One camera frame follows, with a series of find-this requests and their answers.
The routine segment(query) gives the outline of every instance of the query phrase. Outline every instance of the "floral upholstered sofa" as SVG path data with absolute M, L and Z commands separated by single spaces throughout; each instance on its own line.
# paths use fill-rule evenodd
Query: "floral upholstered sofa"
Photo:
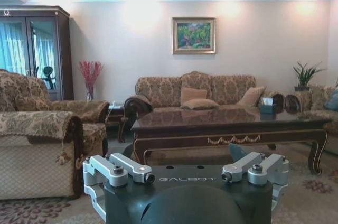
M 207 90 L 207 98 L 219 104 L 220 109 L 233 109 L 246 91 L 255 86 L 256 79 L 250 75 L 212 76 L 193 71 L 181 77 L 143 77 L 136 82 L 136 94 L 126 100 L 125 113 L 140 118 L 151 111 L 181 110 L 184 87 Z M 273 97 L 274 103 L 283 108 L 283 95 L 266 91 L 263 96 Z
M 310 91 L 295 92 L 286 97 L 288 105 L 299 113 L 301 118 L 328 118 L 332 122 L 325 125 L 331 134 L 338 135 L 338 112 L 327 110 L 324 104 L 338 87 L 309 85 Z
M 106 151 L 108 106 L 50 102 L 42 80 L 0 71 L 0 200 L 79 197 L 83 159 Z

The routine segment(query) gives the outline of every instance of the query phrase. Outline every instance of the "armrest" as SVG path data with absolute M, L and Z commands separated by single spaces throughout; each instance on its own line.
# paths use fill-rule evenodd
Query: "armrest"
M 142 95 L 134 95 L 125 101 L 125 115 L 141 118 L 153 110 L 151 102 Z
M 83 123 L 104 123 L 108 107 L 109 103 L 106 101 L 54 101 L 50 110 L 74 112 Z
M 27 136 L 30 143 L 83 139 L 82 122 L 72 112 L 29 111 L 0 113 L 0 136 Z
M 277 112 L 280 113 L 284 110 L 284 95 L 277 91 L 265 91 L 262 97 L 260 98 L 260 103 L 263 103 L 263 98 L 269 97 L 273 98 L 273 104 L 277 105 Z
M 287 109 L 294 112 L 310 110 L 312 106 L 312 94 L 310 91 L 300 91 L 292 95 L 287 95 L 285 105 Z

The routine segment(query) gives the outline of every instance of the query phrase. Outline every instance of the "wall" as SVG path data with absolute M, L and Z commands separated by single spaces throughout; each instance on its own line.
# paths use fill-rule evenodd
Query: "wall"
M 338 79 L 338 0 L 331 0 L 327 84 L 333 86 L 337 82 L 337 79 Z
M 258 85 L 293 91 L 292 66 L 302 61 L 327 66 L 330 1 L 80 3 L 69 6 L 74 89 L 85 97 L 80 60 L 105 68 L 96 98 L 124 101 L 142 76 L 252 74 Z M 171 17 L 217 18 L 216 55 L 172 55 Z M 326 72 L 313 82 L 325 83 Z

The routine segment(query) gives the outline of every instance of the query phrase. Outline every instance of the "picture frame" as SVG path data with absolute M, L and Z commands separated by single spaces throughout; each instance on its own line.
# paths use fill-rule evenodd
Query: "picture frame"
M 173 17 L 173 54 L 215 54 L 216 18 Z

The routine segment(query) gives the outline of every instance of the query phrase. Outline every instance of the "glass cabinet door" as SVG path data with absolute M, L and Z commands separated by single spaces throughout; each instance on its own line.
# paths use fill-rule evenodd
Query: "glass cabinet door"
M 30 75 L 25 18 L 0 17 L 0 69 Z
M 55 99 L 59 87 L 58 79 L 58 54 L 55 20 L 50 17 L 27 18 L 27 29 L 32 54 L 31 74 L 42 79 L 50 93 L 51 99 Z

